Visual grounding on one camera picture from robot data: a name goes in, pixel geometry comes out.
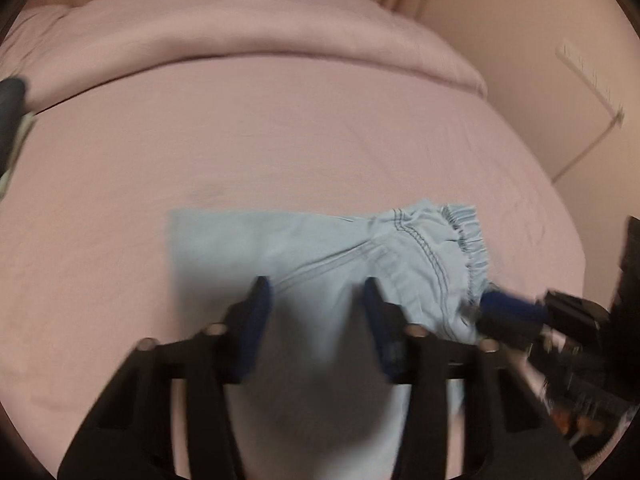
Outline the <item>light blue denim pants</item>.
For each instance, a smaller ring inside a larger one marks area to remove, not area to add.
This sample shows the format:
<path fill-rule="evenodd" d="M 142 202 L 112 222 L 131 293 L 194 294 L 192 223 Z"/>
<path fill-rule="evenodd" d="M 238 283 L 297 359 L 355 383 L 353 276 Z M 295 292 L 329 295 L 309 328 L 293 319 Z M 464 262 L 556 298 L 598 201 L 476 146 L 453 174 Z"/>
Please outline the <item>light blue denim pants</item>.
<path fill-rule="evenodd" d="M 488 252 L 468 205 L 364 217 L 176 210 L 168 248 L 180 318 L 197 330 L 268 278 L 273 307 L 255 369 L 229 392 L 253 479 L 385 479 L 409 391 L 378 368 L 363 284 L 437 336 L 476 341 L 463 311 L 487 288 Z"/>

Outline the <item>pink bed sheet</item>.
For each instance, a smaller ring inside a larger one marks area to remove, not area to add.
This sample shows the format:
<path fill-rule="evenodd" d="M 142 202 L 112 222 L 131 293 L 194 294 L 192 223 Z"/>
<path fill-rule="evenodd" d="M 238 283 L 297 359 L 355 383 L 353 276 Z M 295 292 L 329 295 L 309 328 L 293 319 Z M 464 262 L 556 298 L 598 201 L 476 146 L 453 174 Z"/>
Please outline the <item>pink bed sheet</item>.
<path fill-rule="evenodd" d="M 584 286 L 582 243 L 488 103 L 431 79 L 299 56 L 170 64 L 42 112 L 1 203 L 1 400 L 57 471 L 132 345 L 196 332 L 245 280 L 204 249 L 177 288 L 178 209 L 358 216 L 427 198 L 480 215 L 490 276 Z"/>

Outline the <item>white power strip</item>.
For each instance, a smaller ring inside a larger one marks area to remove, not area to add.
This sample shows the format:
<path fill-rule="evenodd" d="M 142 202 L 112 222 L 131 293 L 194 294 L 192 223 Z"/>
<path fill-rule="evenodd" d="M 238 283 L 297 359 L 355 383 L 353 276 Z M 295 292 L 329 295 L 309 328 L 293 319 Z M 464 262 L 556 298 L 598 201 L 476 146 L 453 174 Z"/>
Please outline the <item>white power strip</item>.
<path fill-rule="evenodd" d="M 614 125 L 623 125 L 626 110 L 611 86 L 599 75 L 574 44 L 564 39 L 555 49 L 556 56 L 567 66 L 598 99 L 611 116 Z"/>

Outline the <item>dark folded clothes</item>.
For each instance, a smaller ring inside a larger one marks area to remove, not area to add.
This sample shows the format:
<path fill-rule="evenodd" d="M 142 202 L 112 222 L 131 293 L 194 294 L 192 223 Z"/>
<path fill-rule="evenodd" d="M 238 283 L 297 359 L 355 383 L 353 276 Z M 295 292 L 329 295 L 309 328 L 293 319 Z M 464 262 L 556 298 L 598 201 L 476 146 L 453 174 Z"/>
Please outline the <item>dark folded clothes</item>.
<path fill-rule="evenodd" d="M 0 171 L 9 169 L 9 160 L 18 128 L 26 113 L 27 84 L 21 77 L 0 82 Z"/>

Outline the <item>pink rolled duvet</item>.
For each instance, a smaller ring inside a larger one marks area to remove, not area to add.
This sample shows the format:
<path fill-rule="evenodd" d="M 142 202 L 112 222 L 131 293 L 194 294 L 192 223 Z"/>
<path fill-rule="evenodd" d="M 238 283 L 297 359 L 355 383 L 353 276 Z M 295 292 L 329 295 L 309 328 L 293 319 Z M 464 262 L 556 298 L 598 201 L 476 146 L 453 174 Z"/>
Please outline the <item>pink rolled duvet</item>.
<path fill-rule="evenodd" d="M 478 70 L 431 30 L 372 0 L 92 0 L 18 14 L 1 75 L 45 110 L 79 93 L 188 58 L 302 54 L 433 77 L 486 96 Z"/>

